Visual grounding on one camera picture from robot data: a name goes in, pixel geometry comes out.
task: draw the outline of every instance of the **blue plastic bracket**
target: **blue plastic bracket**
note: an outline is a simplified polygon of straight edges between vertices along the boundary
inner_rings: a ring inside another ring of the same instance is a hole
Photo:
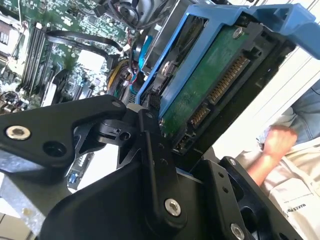
[[[318,47],[320,43],[320,26],[315,22],[315,16],[300,4],[276,4],[252,7],[234,5],[190,5],[147,80],[138,92],[136,96],[136,103],[140,103],[140,96],[153,82],[154,75],[157,74],[165,56],[189,15],[207,19],[208,24],[203,29],[197,42],[189,52],[189,56],[192,57],[187,57],[185,59],[174,79],[171,80],[170,86],[168,86],[163,92],[160,103],[159,118],[165,114],[169,106],[179,94],[190,75],[216,38],[222,26],[234,25],[242,12],[252,15],[271,31],[286,36],[289,40],[303,48],[313,57],[320,59],[320,47]]]

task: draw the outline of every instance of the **white shirt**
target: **white shirt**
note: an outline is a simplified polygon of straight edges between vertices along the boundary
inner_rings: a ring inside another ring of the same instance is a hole
[[[256,144],[237,160],[248,169],[260,154]],[[294,146],[261,189],[304,240],[320,240],[320,137]]]

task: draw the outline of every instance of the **person's hand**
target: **person's hand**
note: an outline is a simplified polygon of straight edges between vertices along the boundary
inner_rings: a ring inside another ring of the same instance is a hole
[[[297,141],[297,133],[286,126],[272,126],[266,137],[263,155],[278,164]]]

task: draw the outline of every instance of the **red wire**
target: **red wire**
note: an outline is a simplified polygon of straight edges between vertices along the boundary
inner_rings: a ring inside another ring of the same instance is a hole
[[[133,81],[132,81],[132,82],[130,82],[130,85],[132,85],[132,84],[134,84],[134,83],[135,83],[135,81],[137,80],[137,76],[138,76],[138,73],[136,73],[136,74],[135,74],[135,78],[133,79]]]
[[[126,43],[131,46],[130,29],[129,28],[126,31],[126,34],[128,35]]]

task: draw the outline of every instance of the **green circuit board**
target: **green circuit board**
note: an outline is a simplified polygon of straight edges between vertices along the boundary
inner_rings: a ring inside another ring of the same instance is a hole
[[[93,9],[96,4],[92,1],[80,1],[82,7]],[[17,0],[0,0],[0,5],[19,14]],[[75,0],[20,0],[21,16],[29,23],[37,21],[43,26],[52,25],[53,30],[69,30],[91,35],[110,38],[121,45],[126,44],[126,27],[107,16],[96,17],[77,12],[79,3]],[[114,51],[113,47],[103,46],[107,51]],[[72,51],[68,46],[54,47],[51,58],[54,63],[65,64],[66,59],[77,58],[78,52]]]
[[[188,81],[165,112],[163,116],[164,124],[161,130],[167,136],[173,137],[177,134],[181,126],[184,126],[194,114],[195,109],[208,94],[208,89],[219,80],[219,75],[248,38],[247,34],[243,34],[234,39],[233,33],[235,29],[237,29],[235,26],[225,26],[220,31]]]

